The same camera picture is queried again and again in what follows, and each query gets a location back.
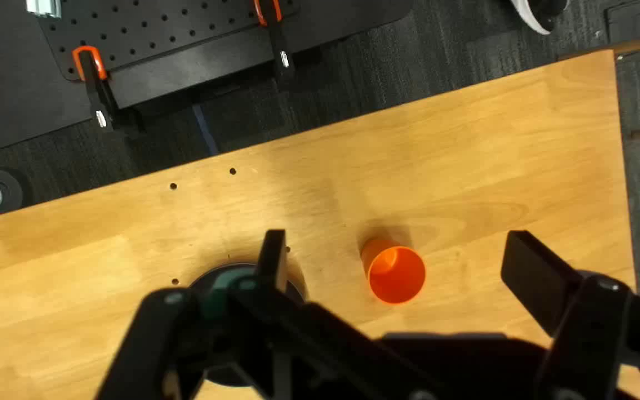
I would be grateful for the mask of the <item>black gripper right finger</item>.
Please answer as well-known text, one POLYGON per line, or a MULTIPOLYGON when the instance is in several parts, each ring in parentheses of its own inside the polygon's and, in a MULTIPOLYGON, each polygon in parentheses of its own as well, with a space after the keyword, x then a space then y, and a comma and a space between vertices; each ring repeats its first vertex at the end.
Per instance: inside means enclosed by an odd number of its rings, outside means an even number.
POLYGON ((529 231, 509 231, 500 277, 529 315, 554 335, 585 275, 529 231))

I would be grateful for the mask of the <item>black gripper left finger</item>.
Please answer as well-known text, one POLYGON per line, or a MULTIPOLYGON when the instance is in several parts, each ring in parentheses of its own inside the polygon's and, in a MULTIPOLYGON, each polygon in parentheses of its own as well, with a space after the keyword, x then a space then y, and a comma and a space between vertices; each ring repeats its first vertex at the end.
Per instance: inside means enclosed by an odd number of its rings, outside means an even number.
POLYGON ((287 233, 268 228, 258 255, 258 279, 277 290, 287 290, 287 233))

